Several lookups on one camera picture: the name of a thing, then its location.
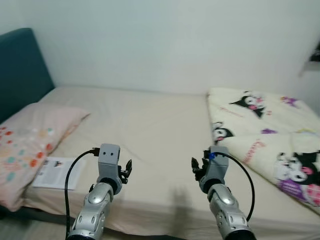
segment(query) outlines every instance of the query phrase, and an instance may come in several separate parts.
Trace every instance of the pillow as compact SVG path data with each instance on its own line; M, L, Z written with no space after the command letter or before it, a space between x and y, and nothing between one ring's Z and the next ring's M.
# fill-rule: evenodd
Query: pillow
M89 113L81 108L33 103L0 124L0 205L17 211L23 192L46 156Z

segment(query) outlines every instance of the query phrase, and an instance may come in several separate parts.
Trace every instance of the paper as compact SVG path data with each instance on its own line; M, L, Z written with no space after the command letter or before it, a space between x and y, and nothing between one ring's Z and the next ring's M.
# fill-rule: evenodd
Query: paper
M51 157L43 163L32 183L36 188L64 189L66 176L75 158ZM79 176L86 162L80 159L73 167L68 181L68 190L76 189Z

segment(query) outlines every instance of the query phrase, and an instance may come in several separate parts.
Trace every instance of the floor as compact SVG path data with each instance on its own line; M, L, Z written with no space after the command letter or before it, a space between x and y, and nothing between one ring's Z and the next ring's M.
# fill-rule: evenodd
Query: floor
M6 216L0 219L0 239L64 240L66 227L36 220L21 220ZM134 236L106 229L102 240L178 240L168 236Z

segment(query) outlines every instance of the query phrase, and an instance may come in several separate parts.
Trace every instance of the dark object on wall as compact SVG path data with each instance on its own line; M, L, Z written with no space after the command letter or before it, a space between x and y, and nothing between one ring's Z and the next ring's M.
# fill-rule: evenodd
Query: dark object on wall
M53 88L32 29L0 35L0 124Z
M311 55L309 61L310 62L320 62L320 43L318 44L318 46L314 50L314 52Z

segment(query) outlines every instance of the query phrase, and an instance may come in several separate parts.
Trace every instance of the kuromi character print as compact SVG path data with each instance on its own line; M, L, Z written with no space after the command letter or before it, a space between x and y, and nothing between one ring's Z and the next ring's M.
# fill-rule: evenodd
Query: kuromi character print
M261 134L277 134L278 132L276 130L272 130L269 128L265 128L261 130Z
M263 95L252 91L245 91L240 100L231 102L230 104L235 104L251 110L259 119L264 115L266 108Z
M218 142L222 141L225 138L234 136L229 129L222 127L223 125L224 124L222 121L218 121L212 124L212 136L215 145L217 145Z
M288 104L291 107L294 108L298 108L298 106L296 105L296 101L298 101L298 99L293 98L293 97L288 97L288 96L282 96L281 97L281 101L285 104Z
M285 193L313 206L320 207L320 171L315 163L318 152L294 152L287 157L280 153L274 165L274 177Z
M286 155L281 152L278 154L276 158L276 162L274 164L274 172L273 175L278 180L287 180L289 178L289 159Z

